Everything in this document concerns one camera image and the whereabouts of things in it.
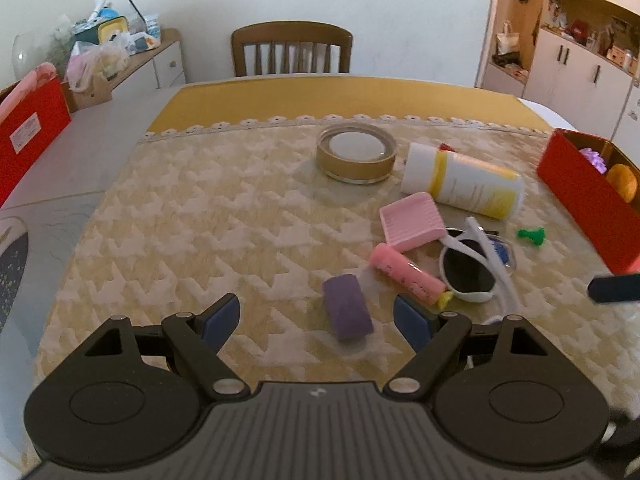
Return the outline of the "red tin box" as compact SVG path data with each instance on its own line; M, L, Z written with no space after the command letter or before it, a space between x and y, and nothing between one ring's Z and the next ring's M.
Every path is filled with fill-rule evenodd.
M537 174L550 188L614 274L639 270L639 201L623 201L603 174L580 150L591 148L606 166L624 164L635 176L639 168L613 142L589 133L556 129Z

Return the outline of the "purple rectangular block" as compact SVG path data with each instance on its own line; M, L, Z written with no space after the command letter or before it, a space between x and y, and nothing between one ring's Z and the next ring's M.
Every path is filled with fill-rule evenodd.
M332 333L339 341L360 339L374 332L366 298L355 275L342 274L322 284Z

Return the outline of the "white yellow plastic bottle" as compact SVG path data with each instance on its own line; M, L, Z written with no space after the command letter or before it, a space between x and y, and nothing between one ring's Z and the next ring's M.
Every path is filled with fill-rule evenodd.
M520 209L525 183L506 167L411 143L400 190L406 195L427 192L437 203L508 220Z

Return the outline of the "white drawer sideboard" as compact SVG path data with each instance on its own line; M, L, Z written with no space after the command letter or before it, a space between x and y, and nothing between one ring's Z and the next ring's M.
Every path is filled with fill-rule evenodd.
M175 28L162 30L160 45L130 56L127 67L109 83L113 99L128 99L186 83L181 36Z

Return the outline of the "plastic bag of items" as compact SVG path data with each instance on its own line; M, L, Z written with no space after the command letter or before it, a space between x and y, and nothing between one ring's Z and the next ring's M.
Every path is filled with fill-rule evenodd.
M70 52L65 79L73 92L85 92L92 86L94 76L101 75L109 80L122 72L128 64L127 51L110 42L89 44L76 41Z

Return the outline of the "yellow table runner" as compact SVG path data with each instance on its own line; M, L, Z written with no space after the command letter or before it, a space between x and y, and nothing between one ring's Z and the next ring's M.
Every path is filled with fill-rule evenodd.
M328 115L352 118L472 119L549 131L540 115L510 94L410 79L352 75L240 77L188 84L160 111L149 132Z

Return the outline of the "white wall cabinet unit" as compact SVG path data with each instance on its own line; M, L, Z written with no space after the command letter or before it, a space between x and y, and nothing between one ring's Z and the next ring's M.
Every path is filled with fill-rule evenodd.
M639 157L639 0L492 0L478 86Z

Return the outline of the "wooden chair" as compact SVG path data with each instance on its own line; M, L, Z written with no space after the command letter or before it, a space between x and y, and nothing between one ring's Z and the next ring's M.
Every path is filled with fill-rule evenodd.
M231 34L235 77L285 74L347 74L354 36L332 24L273 21Z

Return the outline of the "beige patterned table mat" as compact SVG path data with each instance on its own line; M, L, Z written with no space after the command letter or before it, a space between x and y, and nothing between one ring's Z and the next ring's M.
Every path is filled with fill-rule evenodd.
M618 408L639 408L639 308L598 306L586 293L605 265L537 178L548 131L459 119L385 117L378 125L405 153L411 143L456 151L517 171L523 206L499 232L513 240L522 312ZM316 164L324 123L246 122L164 132L134 149L89 220L52 307L36 357L51 373L113 315L151 325L198 313L222 295L241 322L221 352L247 382L386 382L410 358L393 323L397 285L373 271L383 240L378 212L398 200L402 171L375 185L328 178ZM544 228L540 247L514 240ZM339 341L322 284L355 275L374 332Z

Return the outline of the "pink ridged soap dish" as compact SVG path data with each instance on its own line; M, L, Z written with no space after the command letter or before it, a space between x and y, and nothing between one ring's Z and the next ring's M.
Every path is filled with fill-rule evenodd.
M427 192L396 200L378 213L385 243L398 252L408 252L447 235L444 220Z

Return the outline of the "clear blue small packet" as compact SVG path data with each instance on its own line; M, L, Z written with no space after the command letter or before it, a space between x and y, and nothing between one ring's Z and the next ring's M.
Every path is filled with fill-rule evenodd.
M512 246L500 236L489 235L488 238L506 268L506 273L511 275L516 270L516 260Z

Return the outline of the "blue yellow container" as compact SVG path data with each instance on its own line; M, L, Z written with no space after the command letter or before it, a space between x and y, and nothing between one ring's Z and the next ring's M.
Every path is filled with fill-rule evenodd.
M111 8L104 8L92 22L78 22L73 27L76 41L103 44L118 32L128 32L128 20Z

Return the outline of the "red cardboard box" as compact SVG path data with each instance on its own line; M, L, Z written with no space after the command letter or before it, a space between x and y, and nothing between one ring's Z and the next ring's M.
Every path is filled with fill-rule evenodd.
M0 198L4 204L35 161L70 123L58 72L44 62L1 92Z

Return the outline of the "pink tube with yellow cap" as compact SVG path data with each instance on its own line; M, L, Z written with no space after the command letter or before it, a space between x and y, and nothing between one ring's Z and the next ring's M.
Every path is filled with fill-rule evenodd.
M369 263L372 268L407 289L424 304L438 310L444 310L454 296L442 280L421 270L414 262L385 243L375 246Z

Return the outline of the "gold round lid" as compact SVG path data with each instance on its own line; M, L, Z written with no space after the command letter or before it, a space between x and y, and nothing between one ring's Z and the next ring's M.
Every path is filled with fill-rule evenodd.
M317 139L318 168L344 183L369 185L386 180L394 169L396 156L394 137L362 122L326 127Z

